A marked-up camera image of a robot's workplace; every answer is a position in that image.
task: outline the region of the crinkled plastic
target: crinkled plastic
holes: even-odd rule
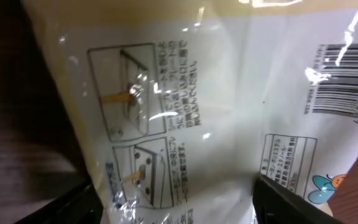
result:
[[[112,223],[319,207],[358,156],[358,0],[26,0]]]

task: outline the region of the barcode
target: barcode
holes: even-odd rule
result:
[[[311,112],[358,118],[358,44],[320,45],[313,68]]]

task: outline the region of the plastic packaging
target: plastic packaging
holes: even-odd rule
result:
[[[27,0],[112,223],[251,223],[259,172],[317,207],[358,156],[358,0]]]

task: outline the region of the label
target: label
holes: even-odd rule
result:
[[[260,173],[281,186],[305,197],[317,139],[299,136],[267,134]]]
[[[313,69],[305,114],[333,114],[358,124],[358,44],[320,45]]]
[[[105,174],[112,205],[137,211],[131,223],[193,223],[192,208],[163,220],[145,215],[161,216],[188,201],[186,144],[167,131],[201,126],[198,62],[190,57],[184,40],[86,51],[111,145]]]

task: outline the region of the plastic bag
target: plastic bag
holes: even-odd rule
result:
[[[358,156],[358,1],[24,1],[112,223],[317,207]]]

